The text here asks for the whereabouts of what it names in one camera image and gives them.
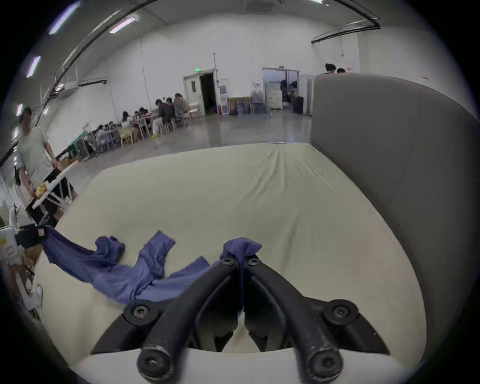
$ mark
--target door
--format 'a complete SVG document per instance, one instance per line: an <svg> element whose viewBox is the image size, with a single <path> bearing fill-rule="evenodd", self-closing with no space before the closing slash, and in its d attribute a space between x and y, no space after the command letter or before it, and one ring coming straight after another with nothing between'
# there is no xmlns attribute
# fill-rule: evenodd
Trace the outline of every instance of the door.
<svg viewBox="0 0 480 384"><path fill-rule="evenodd" d="M188 104L198 103L198 109L202 116L205 116L205 106L202 98L202 84L198 75L187 76L183 78L185 81L185 91Z"/></svg>

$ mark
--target white table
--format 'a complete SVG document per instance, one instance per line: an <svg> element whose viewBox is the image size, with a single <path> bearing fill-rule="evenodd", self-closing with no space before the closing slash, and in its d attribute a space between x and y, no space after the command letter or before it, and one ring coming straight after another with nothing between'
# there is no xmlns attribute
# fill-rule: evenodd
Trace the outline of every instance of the white table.
<svg viewBox="0 0 480 384"><path fill-rule="evenodd" d="M62 179L67 177L68 172L78 164L78 161L70 164L67 168L65 168L60 174L53 180L51 183L48 184L47 191L33 204L32 209L36 209L40 204L42 204L45 200L52 202L55 205L58 205L60 208L64 209L67 208L72 203L72 191L70 190L70 184L68 183L68 195L70 197L70 201L67 203L64 200L63 190L60 188L60 196L57 196L53 189L62 181Z"/></svg>

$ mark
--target gray padded wall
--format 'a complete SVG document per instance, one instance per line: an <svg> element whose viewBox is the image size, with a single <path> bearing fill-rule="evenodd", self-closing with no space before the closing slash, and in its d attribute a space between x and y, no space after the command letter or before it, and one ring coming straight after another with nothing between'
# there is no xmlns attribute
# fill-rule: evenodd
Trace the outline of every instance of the gray padded wall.
<svg viewBox="0 0 480 384"><path fill-rule="evenodd" d="M428 356L479 274L479 122L423 85L365 73L315 79L312 144L359 186L420 282Z"/></svg>

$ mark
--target dark hair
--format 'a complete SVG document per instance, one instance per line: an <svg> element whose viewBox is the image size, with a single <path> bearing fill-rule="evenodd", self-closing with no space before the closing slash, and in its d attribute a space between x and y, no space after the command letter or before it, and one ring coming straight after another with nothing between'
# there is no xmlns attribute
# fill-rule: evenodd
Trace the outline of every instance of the dark hair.
<svg viewBox="0 0 480 384"><path fill-rule="evenodd" d="M336 70L336 66L334 64L325 64L325 69L328 71L334 71Z"/></svg>
<svg viewBox="0 0 480 384"><path fill-rule="evenodd" d="M28 113L30 117L32 117L32 110L30 109L30 107L25 107L22 113L20 114L20 124L22 124L22 120L24 119L25 113Z"/></svg>

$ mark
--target chair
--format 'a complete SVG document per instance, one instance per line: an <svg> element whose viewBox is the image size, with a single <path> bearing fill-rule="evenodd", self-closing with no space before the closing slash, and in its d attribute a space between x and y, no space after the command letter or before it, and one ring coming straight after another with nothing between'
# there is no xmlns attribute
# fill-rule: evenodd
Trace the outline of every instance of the chair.
<svg viewBox="0 0 480 384"><path fill-rule="evenodd" d="M125 133L125 134L120 133L120 142L121 142L122 148L123 148L123 140L126 140L128 143L129 138L130 138L130 143L133 144L133 135L131 133Z"/></svg>
<svg viewBox="0 0 480 384"><path fill-rule="evenodd" d="M138 129L140 130L140 135L142 135L142 139L145 139L144 128L145 128L146 133L149 135L146 119L145 118L138 119Z"/></svg>
<svg viewBox="0 0 480 384"><path fill-rule="evenodd" d="M172 117L170 120L170 124L172 124L173 131L177 130L177 123L175 122L175 119Z"/></svg>
<svg viewBox="0 0 480 384"><path fill-rule="evenodd" d="M187 112L188 113L188 117L190 118L190 120L192 119L192 114L193 113L196 113L199 117L202 116L202 113L200 112L200 108L198 106L198 103L191 103L189 105L189 111Z"/></svg>
<svg viewBox="0 0 480 384"><path fill-rule="evenodd" d="M113 137L111 133L107 133L104 136L104 139L105 139L105 144L107 145L107 150L108 150L108 142L112 144L112 149L115 149L115 145L113 145Z"/></svg>

